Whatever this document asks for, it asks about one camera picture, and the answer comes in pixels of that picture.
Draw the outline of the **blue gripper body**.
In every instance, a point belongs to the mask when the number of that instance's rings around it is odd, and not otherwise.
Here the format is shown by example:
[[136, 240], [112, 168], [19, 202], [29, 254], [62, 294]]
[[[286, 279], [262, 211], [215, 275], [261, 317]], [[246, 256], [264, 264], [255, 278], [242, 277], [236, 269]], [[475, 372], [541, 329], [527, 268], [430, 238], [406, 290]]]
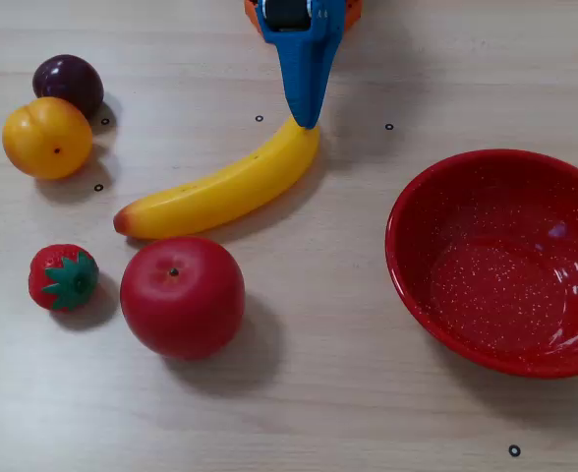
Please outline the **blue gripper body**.
[[337, 47], [342, 39], [341, 1], [261, 1], [259, 20], [264, 41], [276, 46]]

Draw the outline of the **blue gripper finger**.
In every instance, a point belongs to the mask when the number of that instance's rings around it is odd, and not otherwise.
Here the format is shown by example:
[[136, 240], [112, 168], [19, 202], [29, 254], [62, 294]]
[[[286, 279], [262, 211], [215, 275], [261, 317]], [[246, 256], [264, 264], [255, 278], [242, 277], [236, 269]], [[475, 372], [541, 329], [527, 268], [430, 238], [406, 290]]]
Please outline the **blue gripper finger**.
[[322, 109], [330, 71], [341, 39], [342, 30], [335, 29], [324, 38], [320, 45], [321, 62], [318, 74], [317, 117], [319, 117]]
[[323, 92], [323, 43], [281, 41], [276, 45], [284, 93], [296, 123], [312, 129], [318, 122]]

